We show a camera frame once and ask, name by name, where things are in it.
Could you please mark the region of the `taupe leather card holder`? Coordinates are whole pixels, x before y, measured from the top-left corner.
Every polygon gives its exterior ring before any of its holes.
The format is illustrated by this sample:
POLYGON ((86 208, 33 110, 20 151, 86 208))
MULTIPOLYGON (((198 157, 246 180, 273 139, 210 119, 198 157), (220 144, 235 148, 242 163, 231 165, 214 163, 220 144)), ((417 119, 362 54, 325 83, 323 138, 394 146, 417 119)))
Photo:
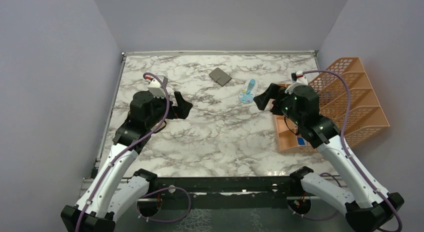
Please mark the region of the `taupe leather card holder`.
POLYGON ((209 74, 209 77, 220 86, 226 85, 232 77, 220 68, 215 68, 209 74))

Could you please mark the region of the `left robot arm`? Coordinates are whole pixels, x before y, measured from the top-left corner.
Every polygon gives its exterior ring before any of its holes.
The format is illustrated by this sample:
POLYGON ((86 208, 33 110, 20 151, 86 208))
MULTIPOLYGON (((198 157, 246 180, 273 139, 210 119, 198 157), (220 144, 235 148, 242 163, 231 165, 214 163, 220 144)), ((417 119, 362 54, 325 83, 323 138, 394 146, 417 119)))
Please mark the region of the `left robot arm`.
POLYGON ((116 130, 106 162, 75 205, 67 205, 61 219, 69 232, 112 232, 120 216, 139 198, 147 204, 142 218, 153 220, 161 206, 158 176, 140 169, 118 190, 125 172, 139 156, 151 135, 166 119, 186 119, 193 104, 174 92, 177 105, 149 91, 133 95, 124 123, 116 130))

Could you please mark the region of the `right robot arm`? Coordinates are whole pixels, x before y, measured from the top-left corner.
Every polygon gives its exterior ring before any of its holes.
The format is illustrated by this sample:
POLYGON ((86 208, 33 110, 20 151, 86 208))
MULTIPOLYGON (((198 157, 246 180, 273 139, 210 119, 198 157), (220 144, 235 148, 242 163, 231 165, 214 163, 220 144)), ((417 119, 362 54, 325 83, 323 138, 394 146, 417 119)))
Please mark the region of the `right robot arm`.
POLYGON ((403 224, 398 213, 404 204, 398 192, 390 193, 378 183, 356 158, 344 139, 344 133, 320 113, 319 95, 309 85, 296 86, 291 93, 278 84, 254 97, 263 111, 272 100, 271 113, 291 120, 301 137, 321 153, 335 168, 349 190, 327 182, 309 168, 297 170, 288 182, 289 191, 300 196, 311 193, 336 208, 356 232, 373 232, 392 218, 403 224))

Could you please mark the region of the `blue item in organizer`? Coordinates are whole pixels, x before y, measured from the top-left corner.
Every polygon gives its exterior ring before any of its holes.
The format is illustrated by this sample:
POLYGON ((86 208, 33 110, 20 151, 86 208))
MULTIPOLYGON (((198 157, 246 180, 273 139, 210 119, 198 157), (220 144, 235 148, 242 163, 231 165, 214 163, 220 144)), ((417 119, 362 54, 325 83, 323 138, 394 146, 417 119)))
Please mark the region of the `blue item in organizer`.
POLYGON ((299 146, 305 146, 306 142, 302 137, 297 137, 297 143, 299 146))

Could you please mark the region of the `orange plastic file organizer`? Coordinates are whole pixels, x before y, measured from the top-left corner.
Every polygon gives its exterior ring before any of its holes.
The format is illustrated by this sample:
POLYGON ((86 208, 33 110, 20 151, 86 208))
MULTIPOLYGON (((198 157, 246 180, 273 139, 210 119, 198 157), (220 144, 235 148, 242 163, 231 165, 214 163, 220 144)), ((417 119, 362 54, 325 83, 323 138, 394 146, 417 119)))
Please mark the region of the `orange plastic file organizer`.
POLYGON ((318 92, 320 113, 339 128, 343 126, 345 113, 349 112, 345 139, 350 148, 389 128, 389 121, 358 57, 341 57, 327 70, 341 75, 349 90, 328 73, 320 73, 309 85, 318 92))

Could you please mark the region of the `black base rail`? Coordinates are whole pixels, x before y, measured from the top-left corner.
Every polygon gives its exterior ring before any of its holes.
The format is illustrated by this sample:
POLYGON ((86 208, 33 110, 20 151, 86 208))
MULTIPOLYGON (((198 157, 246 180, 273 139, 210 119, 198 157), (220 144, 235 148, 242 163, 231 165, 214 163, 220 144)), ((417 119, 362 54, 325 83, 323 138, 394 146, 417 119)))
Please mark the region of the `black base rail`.
POLYGON ((147 210, 286 209, 305 191, 289 176, 158 177, 136 205, 147 210))

